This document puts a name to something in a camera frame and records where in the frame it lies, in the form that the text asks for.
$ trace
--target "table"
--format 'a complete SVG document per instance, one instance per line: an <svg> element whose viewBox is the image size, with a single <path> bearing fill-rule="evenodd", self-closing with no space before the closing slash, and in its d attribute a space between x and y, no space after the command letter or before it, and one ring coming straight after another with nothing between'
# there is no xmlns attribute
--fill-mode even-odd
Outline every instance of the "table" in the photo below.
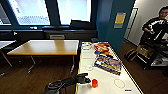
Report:
<svg viewBox="0 0 168 94"><path fill-rule="evenodd" d="M30 55L34 65L36 62L33 59L33 55L73 55L72 72L75 64L74 55L77 55L78 43L79 40L30 40L7 54ZM34 65L28 69L28 73L31 72Z"/></svg>
<svg viewBox="0 0 168 94"><path fill-rule="evenodd" d="M1 73L0 76L4 75L5 72L12 67L12 64L10 63L10 61L8 60L8 58L5 56L5 54L3 53L2 49L4 47L12 44L13 42L15 42L15 41L0 41L0 52L1 52L2 56L5 58L5 60L7 61L7 63L10 65L10 67L7 68L3 73Z"/></svg>
<svg viewBox="0 0 168 94"><path fill-rule="evenodd" d="M88 73L90 79L98 80L98 86L91 88L89 84L77 84L76 94L143 94L123 64L120 75L109 73L98 67L88 70L86 66L93 66L96 58L94 44L91 44L91 47L87 47L90 48L89 50L84 50L83 45L85 44L82 43L81 47L78 73ZM109 47L109 49L114 59L119 59L112 47Z"/></svg>

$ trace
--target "blue wall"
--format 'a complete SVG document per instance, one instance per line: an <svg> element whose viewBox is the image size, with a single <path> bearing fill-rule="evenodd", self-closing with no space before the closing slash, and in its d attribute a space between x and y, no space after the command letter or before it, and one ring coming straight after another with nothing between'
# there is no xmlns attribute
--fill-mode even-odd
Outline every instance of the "blue wall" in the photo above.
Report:
<svg viewBox="0 0 168 94"><path fill-rule="evenodd" d="M108 41L118 54L135 0L99 0L97 11L98 38ZM122 28L114 28L117 13L126 13Z"/></svg>

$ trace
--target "person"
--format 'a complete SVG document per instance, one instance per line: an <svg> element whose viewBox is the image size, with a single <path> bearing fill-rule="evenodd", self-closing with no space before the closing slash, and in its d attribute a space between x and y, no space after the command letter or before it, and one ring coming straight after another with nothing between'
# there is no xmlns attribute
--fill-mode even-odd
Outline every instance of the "person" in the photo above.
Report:
<svg viewBox="0 0 168 94"><path fill-rule="evenodd" d="M142 30L144 31L139 45L144 45L145 41L147 40L159 40L162 39L164 34L168 31L165 30L168 25L165 25L168 23L168 21L165 19L168 15L168 6L162 7L159 10L159 16L150 19L147 21L143 27Z"/></svg>

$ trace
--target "device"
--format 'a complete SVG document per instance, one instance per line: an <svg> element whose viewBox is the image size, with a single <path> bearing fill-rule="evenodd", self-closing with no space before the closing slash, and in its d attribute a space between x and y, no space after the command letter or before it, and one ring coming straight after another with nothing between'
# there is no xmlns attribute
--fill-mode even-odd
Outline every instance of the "device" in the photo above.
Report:
<svg viewBox="0 0 168 94"><path fill-rule="evenodd" d="M90 83L91 80L85 77L87 75L88 73L77 74L74 77L70 77L64 80L59 80L56 82L49 83L45 87L45 93L43 94L59 94L59 91L62 88L66 88L76 83L80 83L80 84Z"/></svg>

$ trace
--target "white desk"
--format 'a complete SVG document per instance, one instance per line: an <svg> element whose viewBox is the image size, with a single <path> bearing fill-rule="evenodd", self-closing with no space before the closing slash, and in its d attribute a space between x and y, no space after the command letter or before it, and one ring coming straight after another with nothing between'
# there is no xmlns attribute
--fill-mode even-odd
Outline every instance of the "white desk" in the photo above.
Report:
<svg viewBox="0 0 168 94"><path fill-rule="evenodd" d="M95 78L98 80L98 86L91 88L89 84L78 84L77 94L143 94L124 65L122 65L120 76L97 67L93 67L93 70L88 71L86 66L94 65L96 58L94 51L93 45L90 50L81 49L78 73L88 73L90 79ZM110 49L110 53L114 54L114 59L117 59L117 55L113 50Z"/></svg>
<svg viewBox="0 0 168 94"><path fill-rule="evenodd" d="M5 58L5 60L8 62L8 64L10 65L9 68L12 67L12 64L10 63L10 61L8 60L8 58L5 56L5 54L2 52L1 49L3 49L4 47L6 47L6 46L12 44L13 42L15 42L15 41L0 41L0 52L1 52L1 54L3 55L3 57ZM9 68L7 68L2 74L0 74L0 76L4 75L5 72L6 72L7 70L9 70Z"/></svg>

